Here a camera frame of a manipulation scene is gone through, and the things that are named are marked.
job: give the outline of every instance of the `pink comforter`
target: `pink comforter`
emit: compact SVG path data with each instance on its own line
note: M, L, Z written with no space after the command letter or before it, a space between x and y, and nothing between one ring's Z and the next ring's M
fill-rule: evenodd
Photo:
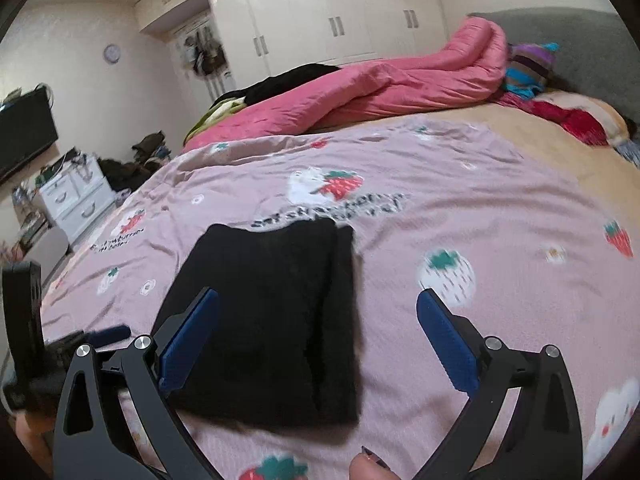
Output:
M344 67L245 108L191 139L184 152L224 140L299 135L312 126L468 106L498 89L506 59L502 29L467 18L436 54Z

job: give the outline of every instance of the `green cloth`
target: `green cloth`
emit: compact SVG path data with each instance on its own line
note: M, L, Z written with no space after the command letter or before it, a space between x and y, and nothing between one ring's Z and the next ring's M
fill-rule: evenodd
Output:
M184 141L182 145L186 145L193 137L197 134L202 133L207 128L212 127L214 124L219 123L222 119L225 119L235 113L238 113L240 110L246 108L246 104L244 104L244 97L241 98L229 98L220 101L215 106L212 106L207 113L205 113L200 120L195 124L195 126L189 131L186 137L184 137Z

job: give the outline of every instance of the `human hand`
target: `human hand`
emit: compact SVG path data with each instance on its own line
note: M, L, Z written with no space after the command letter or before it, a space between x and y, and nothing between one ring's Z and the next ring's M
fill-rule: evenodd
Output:
M49 475L53 473L53 459L49 446L42 436L53 430L55 416L20 412L15 418L15 434L35 462Z
M362 447L349 465L349 480L400 480L375 453Z

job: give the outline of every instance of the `wardrobe door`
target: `wardrobe door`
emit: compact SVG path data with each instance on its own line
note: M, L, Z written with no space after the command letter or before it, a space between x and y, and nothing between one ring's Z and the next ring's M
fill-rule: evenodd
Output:
M447 42L439 0L404 0L409 10L417 55L439 51Z
M329 31L338 46L340 64L378 56L371 43L366 24L369 0L326 0Z
M248 0L272 75L336 57L325 0Z
M269 66L247 0L209 0L238 88L267 78Z
M415 55L411 16L404 0L367 0L364 15L379 57Z

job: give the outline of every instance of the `clothes pile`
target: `clothes pile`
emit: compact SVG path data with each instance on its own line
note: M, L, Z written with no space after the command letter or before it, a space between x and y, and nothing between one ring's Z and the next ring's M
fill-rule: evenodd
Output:
M157 170L171 160L169 148L164 144L164 133L149 134L131 147L134 162L121 162L113 158L99 158L98 165L115 192L137 190Z
M278 76L268 77L247 88L232 90L231 92L222 94L211 105L207 113L204 114L189 131L187 136L184 137L182 145L185 146L187 142L204 130L207 130L223 119L238 113L248 106L255 105L276 95L284 94L284 92L293 90L309 81L318 79L331 72L336 72L337 70L340 70L337 66L309 63L293 68Z
M218 293L219 326L169 404L268 428L355 422L352 240L328 218L270 232L210 226L152 330L204 287Z

